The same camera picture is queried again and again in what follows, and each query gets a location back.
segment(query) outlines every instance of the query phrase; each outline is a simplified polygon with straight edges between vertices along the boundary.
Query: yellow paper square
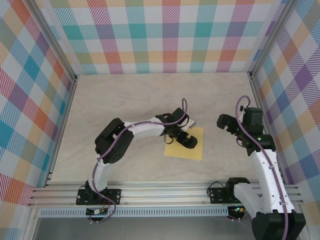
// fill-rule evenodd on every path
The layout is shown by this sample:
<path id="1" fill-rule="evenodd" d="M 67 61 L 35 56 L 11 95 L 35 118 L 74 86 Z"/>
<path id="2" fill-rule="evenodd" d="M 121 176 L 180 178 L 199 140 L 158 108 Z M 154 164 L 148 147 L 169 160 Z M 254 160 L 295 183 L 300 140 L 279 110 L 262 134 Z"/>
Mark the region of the yellow paper square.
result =
<path id="1" fill-rule="evenodd" d="M 194 136 L 198 143 L 193 149 L 188 149 L 178 143 L 176 140 L 172 144 L 165 146 L 164 155 L 169 157 L 176 157 L 182 159 L 202 160 L 203 142 L 204 142 L 204 128 L 195 126 L 188 129 L 187 133 Z"/>

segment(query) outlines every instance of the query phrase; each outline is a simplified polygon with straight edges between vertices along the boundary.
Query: floor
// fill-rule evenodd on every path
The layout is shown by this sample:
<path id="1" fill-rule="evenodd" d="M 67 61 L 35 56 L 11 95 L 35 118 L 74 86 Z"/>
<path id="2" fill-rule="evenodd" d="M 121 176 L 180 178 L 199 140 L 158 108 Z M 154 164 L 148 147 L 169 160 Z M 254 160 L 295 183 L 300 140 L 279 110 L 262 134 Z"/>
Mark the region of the floor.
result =
<path id="1" fill-rule="evenodd" d="M 188 102 L 188 114 L 204 128 L 202 160 L 165 156 L 163 137 L 131 143 L 114 164 L 111 181 L 199 181 L 257 179 L 252 160 L 236 137 L 217 127 L 220 114 L 235 115 L 242 95 L 253 100 L 246 73 L 158 73 L 82 75 L 67 120 L 51 181 L 91 178 L 94 140 L 114 118 L 148 120 Z"/>

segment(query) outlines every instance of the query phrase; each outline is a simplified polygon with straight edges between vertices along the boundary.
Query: plaid wallpaper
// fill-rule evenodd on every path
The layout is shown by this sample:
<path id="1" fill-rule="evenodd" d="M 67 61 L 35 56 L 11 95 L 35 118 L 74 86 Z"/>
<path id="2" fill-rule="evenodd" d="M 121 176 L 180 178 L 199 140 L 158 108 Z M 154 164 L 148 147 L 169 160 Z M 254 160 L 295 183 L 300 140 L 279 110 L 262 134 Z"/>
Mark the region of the plaid wallpaper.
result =
<path id="1" fill-rule="evenodd" d="M 271 21 L 267 31 L 265 32 L 262 41 L 260 42 L 259 48 L 258 48 L 258 50 L 256 51 L 256 53 L 254 55 L 253 61 L 252 61 L 251 65 L 250 65 L 250 67 L 248 69 L 248 72 L 251 72 L 253 67 L 255 66 L 255 64 L 257 62 L 257 59 L 258 59 L 262 49 L 265 47 L 265 45 L 267 43 L 267 40 L 269 38 L 269 35 L 270 35 L 271 31 L 273 30 L 273 28 L 274 28 L 279 16 L 281 15 L 282 10 L 285 7 L 286 2 L 287 2 L 287 0 L 281 0 L 281 3 L 278 6 L 278 9 L 276 10 L 276 13 L 274 14 L 274 16 L 272 18 L 272 21 Z"/>
<path id="2" fill-rule="evenodd" d="M 257 78 L 279 159 L 320 234 L 320 0 L 299 1 Z"/>
<path id="3" fill-rule="evenodd" d="M 126 74 L 246 72 L 280 0 L 37 2 L 75 71 Z"/>
<path id="4" fill-rule="evenodd" d="M 72 81 L 23 0 L 0 0 L 0 239 L 14 240 L 55 147 Z"/>

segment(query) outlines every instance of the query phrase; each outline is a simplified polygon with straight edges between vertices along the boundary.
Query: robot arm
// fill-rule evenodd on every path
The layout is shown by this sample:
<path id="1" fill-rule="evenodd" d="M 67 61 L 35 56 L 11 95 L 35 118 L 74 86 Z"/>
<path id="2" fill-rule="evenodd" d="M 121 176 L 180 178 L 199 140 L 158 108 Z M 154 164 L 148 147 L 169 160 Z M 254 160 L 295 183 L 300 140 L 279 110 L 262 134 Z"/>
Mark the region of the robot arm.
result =
<path id="1" fill-rule="evenodd" d="M 306 220 L 303 213 L 296 213 L 286 192 L 277 164 L 273 138 L 263 133 L 263 112 L 255 107 L 242 107 L 240 110 L 242 110 L 240 120 L 243 128 L 262 146 L 271 162 L 258 145 L 244 133 L 235 117 L 220 115 L 217 126 L 221 129 L 227 127 L 227 132 L 236 135 L 237 140 L 241 140 L 248 156 L 252 156 L 262 190 L 262 197 L 259 197 L 246 178 L 231 177 L 225 185 L 227 194 L 231 199 L 239 200 L 249 213 L 252 219 L 252 231 L 257 240 L 282 239 L 286 213 L 288 216 L 287 239 L 296 239 L 305 226 Z M 284 202 L 281 200 L 279 190 L 283 194 Z"/>
<path id="2" fill-rule="evenodd" d="M 98 157 L 102 156 L 111 147 L 119 133 L 124 128 L 128 126 L 131 127 L 123 132 L 109 154 L 104 156 L 99 162 L 94 177 L 94 183 L 97 190 L 101 192 L 107 188 L 112 164 L 116 163 L 124 156 L 132 141 L 153 136 L 169 135 L 169 137 L 176 139 L 176 141 L 184 147 L 193 149 L 197 145 L 198 141 L 194 136 L 189 135 L 186 130 L 192 128 L 196 122 L 190 119 L 187 114 L 185 114 L 184 118 L 177 124 L 156 124 L 173 123 L 178 121 L 183 114 L 184 111 L 181 108 L 177 108 L 172 114 L 165 113 L 157 115 L 149 120 L 143 121 L 146 123 L 139 125 L 135 125 L 136 122 L 123 122 L 119 118 L 113 119 L 94 141 L 96 145 L 95 151 Z M 92 179 L 88 180 L 86 188 L 88 188 L 87 190 L 89 192 L 93 191 Z"/>

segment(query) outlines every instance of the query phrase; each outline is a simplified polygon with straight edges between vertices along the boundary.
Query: wall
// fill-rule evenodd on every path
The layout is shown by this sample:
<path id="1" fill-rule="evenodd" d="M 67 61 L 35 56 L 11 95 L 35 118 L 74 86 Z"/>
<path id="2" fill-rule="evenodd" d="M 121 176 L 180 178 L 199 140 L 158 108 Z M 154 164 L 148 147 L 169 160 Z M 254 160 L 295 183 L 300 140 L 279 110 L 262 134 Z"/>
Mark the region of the wall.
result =
<path id="1" fill-rule="evenodd" d="M 17 239 L 72 81 L 22 0 L 0 0 L 0 239 Z"/>
<path id="2" fill-rule="evenodd" d="M 253 70 L 253 68 L 254 68 L 254 66 L 255 66 L 255 64 L 257 62 L 257 59 L 260 56 L 260 53 L 261 53 L 262 49 L 265 47 L 265 45 L 266 45 L 266 43 L 267 43 L 267 41 L 269 39 L 269 36 L 270 36 L 271 32 L 273 31 L 273 29 L 274 29 L 274 27 L 276 25 L 276 22 L 277 22 L 278 18 L 280 17 L 280 15 L 281 15 L 281 13 L 282 13 L 285 5 L 286 5 L 286 2 L 287 2 L 287 0 L 281 0 L 281 3 L 280 3 L 278 9 L 276 10 L 276 12 L 274 14 L 274 16 L 272 18 L 272 21 L 271 21 L 268 29 L 266 30 L 266 32 L 265 32 L 265 34 L 264 34 L 264 36 L 263 36 L 263 38 L 262 38 L 262 40 L 261 40 L 261 42 L 259 44 L 258 50 L 256 51 L 256 53 L 254 55 L 253 61 L 252 61 L 251 65 L 250 65 L 250 67 L 248 69 L 248 72 L 251 72 Z"/>
<path id="3" fill-rule="evenodd" d="M 281 0 L 37 2 L 75 72 L 127 74 L 247 72 Z"/>
<path id="4" fill-rule="evenodd" d="M 300 0 L 257 75 L 279 159 L 320 235 L 320 0 Z"/>

